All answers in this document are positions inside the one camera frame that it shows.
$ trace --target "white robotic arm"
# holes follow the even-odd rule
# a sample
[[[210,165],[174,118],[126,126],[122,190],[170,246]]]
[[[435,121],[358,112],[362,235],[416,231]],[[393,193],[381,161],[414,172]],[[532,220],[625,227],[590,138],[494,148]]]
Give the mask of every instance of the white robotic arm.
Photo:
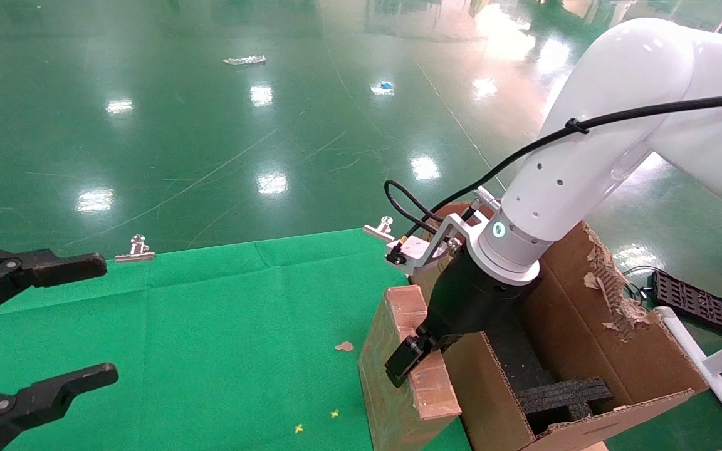
[[[585,52],[540,135],[553,132],[570,117],[586,120],[636,106],[718,95],[722,34],[636,19],[610,29]],[[519,266],[513,269],[526,268],[651,152],[722,197],[722,108],[611,123],[533,152],[505,192],[496,221],[538,239],[533,249],[509,246],[507,228],[499,239],[485,233],[482,251],[494,261],[499,255]]]
[[[636,19],[598,38],[573,69],[540,136],[570,118],[588,120],[615,111],[722,95],[722,34]],[[502,204],[484,189],[476,202],[495,211],[471,226],[449,215],[432,242],[410,236],[392,241],[389,260],[407,274],[430,266],[453,237],[463,248],[437,281],[429,315],[416,337],[387,362],[395,385],[434,349],[481,331],[500,301],[515,299],[539,272],[539,257],[630,176],[651,152],[722,197],[722,108],[649,115],[608,123],[555,140],[530,154]],[[450,237],[450,244],[445,244]]]

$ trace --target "cardboard flap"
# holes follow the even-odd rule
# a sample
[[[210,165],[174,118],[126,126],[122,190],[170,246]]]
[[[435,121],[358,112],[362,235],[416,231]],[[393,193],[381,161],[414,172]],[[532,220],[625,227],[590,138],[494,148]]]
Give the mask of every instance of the cardboard flap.
[[[484,334],[463,337],[445,352],[444,361],[473,449],[519,449],[532,442],[531,428]]]
[[[418,286],[386,289],[358,358],[375,449],[418,451],[461,414],[442,354],[434,352],[395,388],[384,363],[427,313]]]
[[[692,395],[692,390],[686,390],[579,422],[553,425],[522,451],[579,451],[646,422],[680,405]]]
[[[570,263],[585,262],[593,253],[598,256],[590,260],[588,265]],[[602,245],[597,235],[592,233],[589,226],[581,223],[574,227],[564,239],[550,246],[541,262],[543,277],[554,280],[558,285],[558,298],[565,298],[570,302],[577,316],[584,321],[585,330],[598,343],[599,354],[608,362],[608,365],[604,365],[604,371],[614,372],[618,376],[620,387],[616,387],[604,377],[612,391],[622,388],[632,402],[646,402],[688,388],[696,392],[707,388],[699,372],[685,357],[678,343],[667,333],[656,313],[648,315],[648,323],[638,323],[629,338],[604,326],[604,323],[614,322],[615,317],[619,316],[619,313],[614,313],[614,309],[610,310],[610,304],[616,305],[622,302],[622,299],[604,299],[604,292],[601,289],[588,288],[584,284],[584,277],[593,272],[607,285],[614,285],[619,283],[616,281],[622,280],[622,275],[614,268],[608,249]],[[621,296],[622,287],[618,291],[611,291],[609,295],[612,298]],[[532,308],[525,309],[524,318],[526,323],[531,323],[530,328],[533,331],[541,331],[545,323],[534,323],[533,309],[541,309],[542,300],[534,298],[535,296],[532,296],[533,303],[526,305],[531,305]],[[553,318],[549,317],[547,320],[558,325],[558,321]],[[566,336],[564,330],[558,330],[556,334],[532,334],[532,339],[536,339],[535,346],[546,348],[555,346],[555,343],[564,340]],[[545,340],[548,342],[544,345],[538,343]],[[572,366],[580,367],[581,362],[576,361],[575,365],[571,365],[569,360],[564,360],[559,355],[556,357],[556,362],[552,365],[549,362],[548,365],[559,377],[592,376],[589,373],[576,374],[579,370]],[[649,372],[653,372],[654,377],[647,377]]]
[[[614,399],[604,403],[605,408],[632,405],[629,391],[564,290],[561,278],[548,265],[541,267],[541,276],[542,283],[522,309],[525,332],[536,356],[558,380],[604,379],[614,394]]]

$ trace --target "reflective floor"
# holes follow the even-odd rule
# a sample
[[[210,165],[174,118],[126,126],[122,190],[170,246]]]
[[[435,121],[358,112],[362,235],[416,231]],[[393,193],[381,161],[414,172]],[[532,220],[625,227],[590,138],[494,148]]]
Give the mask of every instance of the reflective floor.
[[[584,49],[645,16],[714,29],[722,0],[0,0],[0,247],[354,228],[394,213],[386,178],[432,204],[533,140]],[[623,267],[722,296],[722,201],[663,160],[588,219]],[[637,443],[722,448],[722,410],[700,395],[610,447]]]

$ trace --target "torn cardboard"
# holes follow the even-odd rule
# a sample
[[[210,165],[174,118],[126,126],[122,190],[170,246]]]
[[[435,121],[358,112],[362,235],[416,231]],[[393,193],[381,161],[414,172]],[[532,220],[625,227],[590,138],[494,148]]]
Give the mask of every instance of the torn cardboard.
[[[447,262],[412,278],[427,298]],[[578,451],[707,388],[657,314],[624,299],[625,279],[587,225],[550,246],[540,265],[541,282],[520,311],[536,355],[558,380],[600,377],[614,397],[594,403],[592,417],[535,436],[485,335],[470,334],[444,359],[475,451]]]

